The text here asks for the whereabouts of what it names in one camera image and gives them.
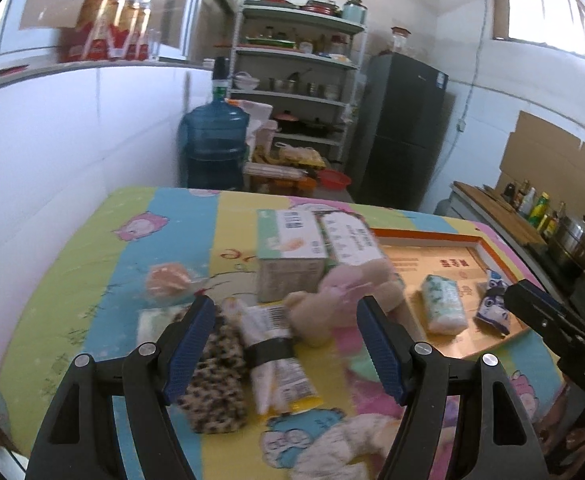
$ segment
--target silver screw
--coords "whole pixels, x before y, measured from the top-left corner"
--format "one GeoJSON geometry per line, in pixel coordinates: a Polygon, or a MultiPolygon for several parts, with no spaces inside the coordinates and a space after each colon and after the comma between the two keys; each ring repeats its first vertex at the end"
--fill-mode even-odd
{"type": "Polygon", "coordinates": [[[153,355],[157,350],[157,347],[154,343],[144,343],[139,347],[139,353],[141,355],[153,355]]]}
{"type": "Polygon", "coordinates": [[[90,356],[88,354],[81,354],[75,357],[75,366],[82,367],[86,366],[90,362],[90,356]]]}
{"type": "Polygon", "coordinates": [[[496,356],[492,354],[483,354],[482,359],[483,362],[488,366],[496,366],[499,364],[499,359],[497,359],[496,356]]]}
{"type": "Polygon", "coordinates": [[[419,355],[429,355],[432,353],[432,347],[428,343],[417,343],[415,345],[415,352],[419,355]]]}

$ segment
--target shelf board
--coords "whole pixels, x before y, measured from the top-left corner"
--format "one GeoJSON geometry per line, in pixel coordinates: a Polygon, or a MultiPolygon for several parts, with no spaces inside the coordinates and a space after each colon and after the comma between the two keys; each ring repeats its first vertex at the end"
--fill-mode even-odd
{"type": "Polygon", "coordinates": [[[358,34],[366,30],[365,25],[361,23],[349,22],[336,16],[326,16],[316,12],[307,12],[307,10],[285,9],[284,7],[246,5],[243,7],[243,14],[246,18],[303,23],[304,25],[329,28],[344,34],[358,34]]]}
{"type": "Polygon", "coordinates": [[[293,139],[293,140],[306,140],[307,142],[316,142],[317,144],[328,144],[330,146],[341,146],[339,140],[328,139],[327,137],[312,137],[307,135],[299,134],[274,134],[275,137],[280,139],[293,139]]]}
{"type": "Polygon", "coordinates": [[[304,61],[310,61],[313,63],[323,63],[330,66],[336,66],[339,68],[345,68],[347,70],[357,70],[357,65],[353,63],[344,63],[337,61],[329,57],[316,56],[315,54],[304,54],[303,52],[297,52],[294,50],[286,51],[285,49],[277,48],[259,48],[250,46],[238,46],[235,51],[239,54],[245,54],[247,56],[264,56],[264,57],[291,57],[301,59],[304,61]]]}
{"type": "Polygon", "coordinates": [[[285,94],[282,92],[270,92],[266,90],[239,90],[237,88],[233,88],[230,93],[232,94],[241,94],[241,95],[263,95],[268,97],[287,97],[290,99],[299,99],[301,101],[312,101],[315,103],[324,103],[327,105],[335,105],[335,106],[342,106],[345,107],[347,104],[342,103],[339,101],[330,101],[328,99],[320,99],[319,97],[310,97],[308,95],[301,95],[301,94],[285,94]]]}

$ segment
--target colorful tablecloth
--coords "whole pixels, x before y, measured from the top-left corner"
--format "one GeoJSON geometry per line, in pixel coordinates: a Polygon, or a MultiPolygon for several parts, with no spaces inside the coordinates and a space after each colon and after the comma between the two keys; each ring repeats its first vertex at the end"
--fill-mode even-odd
{"type": "MultiPolygon", "coordinates": [[[[26,454],[31,450],[50,400],[76,354],[88,352],[102,360],[124,356],[137,346],[140,313],[157,306],[144,289],[152,265],[181,262],[210,277],[204,289],[213,300],[235,296],[254,304],[256,210],[325,206],[354,210],[374,228],[480,234],[519,279],[536,281],[498,235],[482,224],[295,197],[125,188],[111,195],[61,251],[10,342],[0,370],[0,414],[20,450],[26,454]]],[[[197,477],[287,478],[287,468],[302,450],[280,438],[288,430],[304,431],[307,447],[344,416],[399,415],[379,383],[362,380],[343,366],[343,355],[360,348],[360,337],[348,334],[322,349],[298,344],[297,354],[325,405],[267,426],[251,412],[247,426],[237,433],[194,434],[184,413],[171,406],[170,417],[197,477]]],[[[529,413],[544,412],[560,387],[560,377],[539,337],[525,333],[495,354],[529,413]]],[[[114,405],[128,478],[142,479],[123,399],[115,399],[114,405]]]]}

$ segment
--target pink plush toy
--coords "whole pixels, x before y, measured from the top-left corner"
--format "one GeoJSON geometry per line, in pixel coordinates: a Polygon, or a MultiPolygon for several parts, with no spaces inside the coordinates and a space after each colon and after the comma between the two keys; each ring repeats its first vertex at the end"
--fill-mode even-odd
{"type": "Polygon", "coordinates": [[[316,294],[291,292],[284,299],[290,309],[290,323],[311,346],[321,346],[338,326],[357,324],[357,303],[374,296],[388,313],[403,301],[403,283],[386,259],[360,266],[342,265],[332,269],[319,283],[316,294]]]}

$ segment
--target leopard print fabric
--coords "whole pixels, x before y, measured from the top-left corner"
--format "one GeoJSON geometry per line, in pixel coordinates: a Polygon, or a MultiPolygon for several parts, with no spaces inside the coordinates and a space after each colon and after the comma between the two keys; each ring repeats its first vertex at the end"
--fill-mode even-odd
{"type": "Polygon", "coordinates": [[[239,335],[217,307],[217,319],[186,389],[178,399],[194,433],[231,433],[246,424],[241,379],[246,374],[239,335]]]}

